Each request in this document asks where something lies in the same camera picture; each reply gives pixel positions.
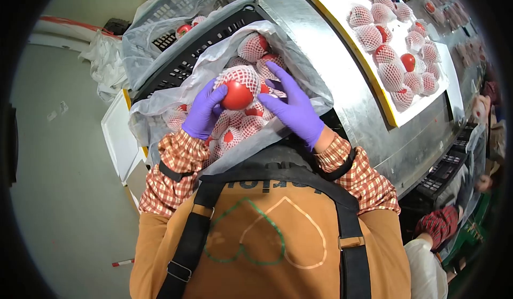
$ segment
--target plaid sleeve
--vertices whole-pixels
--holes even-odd
[[[164,164],[176,173],[194,172],[180,182],[166,177],[155,165],[146,175],[146,189],[141,196],[139,209],[170,217],[192,195],[198,171],[210,150],[201,139],[189,136],[184,130],[167,134],[158,143],[158,152]]]
[[[433,239],[432,249],[456,233],[458,229],[458,210],[453,205],[433,211],[422,217],[415,227],[415,237],[426,232]]]
[[[335,134],[330,146],[320,154],[315,154],[321,169],[330,173],[341,167],[347,160],[351,144]],[[376,209],[388,209],[401,213],[397,191],[390,181],[380,175],[369,164],[367,153],[361,147],[355,148],[355,160],[351,169],[335,183],[346,189],[360,204],[358,215]]]

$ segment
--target gray floor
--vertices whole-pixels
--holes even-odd
[[[18,225],[38,269],[63,298],[128,298],[138,216],[107,151],[89,62],[78,52],[26,47],[11,102],[19,134]],[[69,110],[61,115],[60,103]],[[52,111],[57,113],[48,121]]]

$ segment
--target white plastic sheet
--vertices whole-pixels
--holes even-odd
[[[87,51],[79,54],[79,58],[91,61],[91,77],[98,82],[98,96],[106,102],[112,102],[121,89],[129,88],[121,47],[119,39],[98,30]]]
[[[178,43],[197,38],[220,21],[223,13],[257,0],[156,0],[123,35],[123,63],[128,73],[130,89],[138,90],[176,50]],[[197,15],[207,19],[195,26],[179,41],[161,52],[152,42],[166,32],[173,32]]]
[[[170,132],[161,115],[179,104],[192,102],[197,93],[222,72],[228,61],[237,56],[240,42],[253,31],[264,35],[273,52],[285,60],[291,74],[310,97],[310,102],[318,115],[332,108],[333,97],[330,91],[298,46],[278,26],[269,21],[257,21],[207,48],[199,57],[191,76],[179,88],[156,91],[150,98],[132,106],[129,127],[142,146],[150,147],[154,164],[160,161],[156,149],[158,141]],[[289,133],[290,131],[275,117],[260,132],[224,153],[219,160],[204,170],[204,174],[222,173]]]

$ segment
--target metal work surface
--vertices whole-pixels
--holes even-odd
[[[458,132],[458,126],[449,121],[446,95],[401,128],[392,128],[352,53],[309,1],[263,0],[261,5],[308,56],[330,88],[351,145],[362,146],[370,164],[394,184],[399,196],[404,194],[442,156]],[[465,107],[469,104],[466,93]]]

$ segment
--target checkered sleeve cover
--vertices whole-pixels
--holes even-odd
[[[321,169],[330,173],[346,161],[351,144],[335,134],[330,146],[320,154],[315,154]],[[401,213],[395,187],[369,164],[367,153],[361,147],[355,148],[355,160],[351,169],[335,183],[346,189],[360,204],[358,215],[376,209],[388,209]]]
[[[189,136],[184,130],[167,134],[158,143],[158,152],[164,164],[176,173],[194,172],[180,182],[166,177],[155,165],[146,175],[146,189],[141,196],[139,209],[170,217],[192,195],[198,171],[210,156],[201,139]]]

